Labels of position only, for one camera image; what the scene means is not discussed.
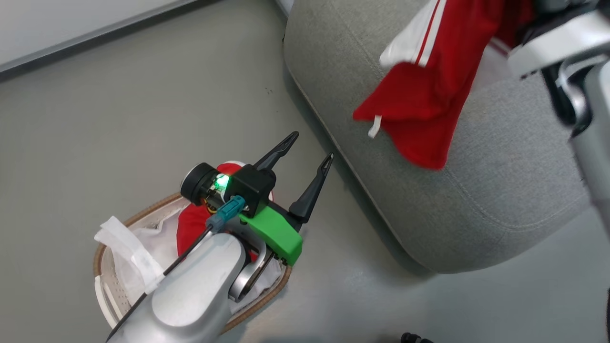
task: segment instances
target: white stripe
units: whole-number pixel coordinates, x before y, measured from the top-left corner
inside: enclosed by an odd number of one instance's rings
[[[417,40],[417,45],[412,51],[412,54],[408,60],[408,62],[415,63],[417,60],[417,56],[419,56],[419,52],[422,50],[423,40],[426,38],[426,31],[428,30],[428,26],[430,25],[430,21],[432,20],[432,14],[434,13],[434,8],[436,6],[436,2],[438,0],[430,0],[426,7],[420,11],[422,17],[417,18],[417,16],[411,22],[413,25],[417,26],[416,32],[419,36]]]
[[[104,295],[104,291],[102,290],[102,279],[99,275],[95,277],[95,283],[93,285],[95,287],[95,296],[98,298],[99,308],[102,309],[102,313],[104,314],[104,318],[106,318],[106,322],[108,322],[108,324],[110,324],[110,327],[113,328],[117,325],[118,321],[115,318],[114,314],[110,312],[110,307],[108,306],[108,301],[106,300],[110,297],[106,297]]]
[[[420,67],[425,67],[428,63],[428,59],[430,59],[430,54],[432,53],[434,42],[436,42],[436,36],[439,34],[440,22],[443,19],[443,12],[445,11],[446,3],[447,0],[440,0],[439,6],[438,8],[436,8],[436,13],[434,14],[434,18],[432,19],[432,26],[430,27],[430,32],[428,33],[426,46],[423,48],[422,58],[420,58],[419,61]]]
[[[390,68],[400,62],[415,63],[422,44],[437,0],[429,0],[413,17],[411,22],[402,30],[379,57],[379,63],[384,68]]]
[[[112,296],[110,287],[108,286],[107,283],[102,283],[102,284],[103,284],[104,292],[106,293],[106,297],[108,298],[108,301],[112,305],[112,309],[115,311],[115,315],[117,316],[118,320],[121,320],[121,318],[123,318],[123,316],[121,315],[121,309],[118,308],[117,301]]]

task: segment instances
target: green 3d-printed part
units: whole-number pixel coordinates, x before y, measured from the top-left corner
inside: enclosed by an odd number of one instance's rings
[[[254,218],[248,218],[243,214],[240,214],[239,218],[247,222],[279,258],[286,260],[288,265],[294,265],[301,256],[303,238],[274,209],[266,206]]]

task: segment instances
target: gray floor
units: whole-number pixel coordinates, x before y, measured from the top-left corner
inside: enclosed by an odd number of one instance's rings
[[[198,162],[255,161],[299,130],[275,194],[300,194],[332,147],[284,71],[283,26],[270,1],[225,0],[0,84],[2,342],[102,342],[98,225]],[[435,276],[338,161],[303,236],[286,290],[219,342],[605,339],[610,246],[592,211],[502,265]]]

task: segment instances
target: gray fabric cushion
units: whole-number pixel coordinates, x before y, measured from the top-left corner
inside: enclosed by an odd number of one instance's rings
[[[425,2],[297,1],[285,61],[404,249],[438,272],[481,269],[531,248],[588,198],[538,76],[471,94],[438,172],[351,119],[384,75],[380,53]]]

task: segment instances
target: black object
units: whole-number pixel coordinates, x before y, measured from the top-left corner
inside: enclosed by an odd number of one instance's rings
[[[606,18],[610,19],[610,1],[600,0],[597,3],[597,10],[600,11]]]
[[[432,343],[432,341],[427,339],[422,339],[420,336],[412,333],[404,333],[402,337],[400,337],[400,343]]]
[[[201,206],[201,199],[207,198],[207,190],[210,189],[218,174],[220,172],[211,165],[198,164],[184,178],[180,186],[180,194],[193,204]]]
[[[311,212],[314,210],[315,202],[318,201],[318,196],[322,190],[326,175],[328,175],[328,171],[331,168],[333,158],[334,155],[331,153],[322,161],[322,164],[318,167],[318,172],[309,184],[309,187],[307,187],[301,197],[288,208],[288,211],[302,224],[307,223],[309,217],[311,217]]]
[[[548,93],[551,96],[551,103],[553,104],[553,109],[555,110],[557,117],[563,125],[572,126],[576,124],[574,107],[572,107],[572,103],[567,95],[565,95],[563,89],[557,87],[555,83],[555,80],[557,80],[559,76],[559,67],[561,66],[561,63],[562,62],[559,62],[546,67],[540,72],[544,78],[544,83],[547,85]]]
[[[254,164],[254,168],[256,168],[256,170],[271,170],[273,166],[275,166],[275,163],[278,163],[279,159],[288,153],[288,150],[290,150],[298,137],[299,132],[293,131],[288,135],[288,137],[284,138],[284,140],[277,144],[275,148],[271,149],[271,151],[256,162]]]
[[[252,218],[269,203],[269,193],[275,187],[275,181],[275,174],[270,169],[257,170],[255,166],[246,164],[229,178],[224,200],[240,195],[247,205],[242,214]]]
[[[539,14],[553,14],[571,7],[597,3],[597,0],[533,0],[534,10]]]
[[[610,342],[610,290],[608,290],[608,302],[606,304],[606,337]]]

